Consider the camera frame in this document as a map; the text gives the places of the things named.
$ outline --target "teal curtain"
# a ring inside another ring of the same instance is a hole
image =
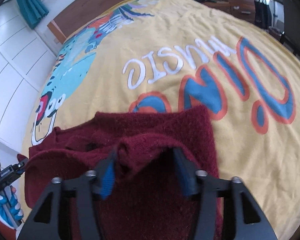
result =
[[[17,3],[31,29],[34,29],[49,12],[40,0],[17,0]]]

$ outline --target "gloved hand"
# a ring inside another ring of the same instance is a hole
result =
[[[23,211],[21,209],[21,205],[18,202],[18,198],[16,196],[17,190],[14,187],[11,187],[11,191],[12,191],[12,197],[10,200],[10,205],[11,205],[10,213],[12,214],[12,216],[14,216],[16,220],[21,220],[23,218]],[[7,226],[8,228],[14,229],[10,219],[7,217],[7,214],[3,209],[3,205],[6,204],[7,202],[8,199],[0,195],[0,222],[5,226]],[[16,239],[18,238],[22,227],[23,227],[23,223],[16,229]]]

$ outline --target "bed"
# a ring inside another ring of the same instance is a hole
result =
[[[22,153],[97,111],[205,104],[220,177],[241,177],[278,239],[290,239],[300,226],[300,61],[252,24],[192,0],[113,3],[66,39]]]

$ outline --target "headboard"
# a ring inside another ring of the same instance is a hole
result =
[[[75,0],[48,24],[48,28],[64,43],[81,26],[122,1],[124,0]]]

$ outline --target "screw head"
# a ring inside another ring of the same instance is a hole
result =
[[[208,173],[206,171],[196,171],[195,174],[198,176],[198,177],[205,177],[208,175]]]
[[[59,177],[55,177],[55,178],[53,178],[53,179],[51,180],[51,182],[52,182],[53,184],[61,183],[61,181],[62,181],[62,179],[59,178]]]
[[[87,177],[93,177],[93,176],[96,176],[97,175],[97,172],[94,171],[94,170],[91,170],[91,171],[87,171],[86,172],[86,176]]]
[[[233,177],[232,178],[233,183],[242,183],[241,179],[239,177]]]

